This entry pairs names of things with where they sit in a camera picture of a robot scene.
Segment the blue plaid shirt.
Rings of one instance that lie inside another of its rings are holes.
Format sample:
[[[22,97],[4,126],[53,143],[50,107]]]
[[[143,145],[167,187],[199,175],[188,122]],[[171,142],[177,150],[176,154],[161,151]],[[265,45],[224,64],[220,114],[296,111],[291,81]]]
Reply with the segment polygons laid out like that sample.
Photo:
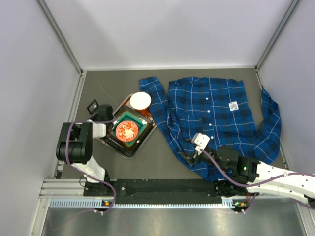
[[[209,77],[188,77],[169,83],[164,89],[157,77],[139,81],[142,92],[152,101],[149,111],[175,157],[193,153],[190,139],[196,133],[210,137],[209,147],[232,147],[242,156],[272,164],[280,151],[281,118],[278,104],[266,90],[261,91],[263,121],[257,127],[247,100],[243,81]],[[230,111],[236,101],[239,110]]]

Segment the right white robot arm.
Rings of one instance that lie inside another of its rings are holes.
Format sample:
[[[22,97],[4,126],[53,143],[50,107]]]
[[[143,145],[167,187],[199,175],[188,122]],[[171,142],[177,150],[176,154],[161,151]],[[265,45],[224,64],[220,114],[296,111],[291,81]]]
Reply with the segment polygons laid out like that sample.
[[[190,165],[203,162],[216,167],[225,178],[215,181],[216,191],[221,196],[271,194],[294,199],[311,209],[315,207],[314,174],[281,169],[243,157],[227,145],[216,151],[196,146],[195,153],[181,152],[180,156]]]

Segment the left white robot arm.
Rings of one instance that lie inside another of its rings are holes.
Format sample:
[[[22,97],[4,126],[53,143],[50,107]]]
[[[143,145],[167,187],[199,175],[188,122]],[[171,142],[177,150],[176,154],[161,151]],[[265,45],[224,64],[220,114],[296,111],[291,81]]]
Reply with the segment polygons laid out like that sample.
[[[107,171],[93,157],[93,139],[106,137],[115,121],[111,105],[88,107],[91,116],[83,121],[62,125],[56,146],[56,158],[80,172],[89,183],[109,181]]]

